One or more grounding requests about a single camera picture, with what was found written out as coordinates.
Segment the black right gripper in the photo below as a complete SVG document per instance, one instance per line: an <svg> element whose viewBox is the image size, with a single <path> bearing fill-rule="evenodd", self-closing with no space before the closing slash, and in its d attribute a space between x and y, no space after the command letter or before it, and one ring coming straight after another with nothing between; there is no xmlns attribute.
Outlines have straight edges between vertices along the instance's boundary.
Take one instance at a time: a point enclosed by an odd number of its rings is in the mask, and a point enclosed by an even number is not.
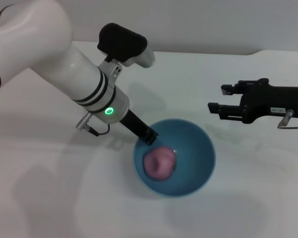
<svg viewBox="0 0 298 238"><path fill-rule="evenodd" d="M208 103L211 114L223 120L242 120L253 123L264 116L283 117L288 110L298 118L298 87L272 86L269 79L239 81L234 85L221 86L223 95L242 94L239 106Z"/></svg>

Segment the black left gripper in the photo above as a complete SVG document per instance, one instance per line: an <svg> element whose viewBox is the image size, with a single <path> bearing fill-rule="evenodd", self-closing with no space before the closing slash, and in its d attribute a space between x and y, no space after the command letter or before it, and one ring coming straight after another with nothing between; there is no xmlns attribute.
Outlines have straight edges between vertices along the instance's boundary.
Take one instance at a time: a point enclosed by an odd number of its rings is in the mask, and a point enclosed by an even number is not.
<svg viewBox="0 0 298 238"><path fill-rule="evenodd" d="M152 145L158 136L157 132L146 125L131 110L127 111L126 115L120 120L120 123L147 145Z"/></svg>

